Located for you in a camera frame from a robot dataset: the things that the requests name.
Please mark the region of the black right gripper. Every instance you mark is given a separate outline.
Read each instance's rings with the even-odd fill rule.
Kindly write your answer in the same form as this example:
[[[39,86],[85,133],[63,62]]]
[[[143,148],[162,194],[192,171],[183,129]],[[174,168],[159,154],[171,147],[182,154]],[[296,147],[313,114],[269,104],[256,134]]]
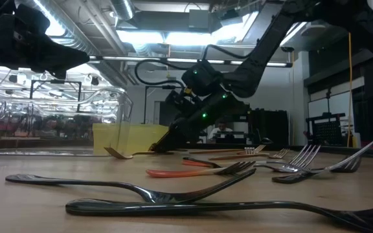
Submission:
[[[154,142],[149,151],[163,153],[194,143],[201,131],[218,119],[227,115],[240,115],[247,111],[248,105],[224,89],[208,95],[204,99],[193,97],[193,101],[185,94],[172,91],[165,102],[175,107],[180,114],[171,123],[168,131]]]

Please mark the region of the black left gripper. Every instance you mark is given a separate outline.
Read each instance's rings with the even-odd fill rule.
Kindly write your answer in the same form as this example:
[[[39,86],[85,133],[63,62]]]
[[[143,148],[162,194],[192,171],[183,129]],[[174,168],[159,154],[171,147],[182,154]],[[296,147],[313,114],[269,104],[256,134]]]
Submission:
[[[86,52],[50,41],[50,21],[27,5],[0,5],[0,66],[26,67],[64,80],[67,71],[89,61]]]

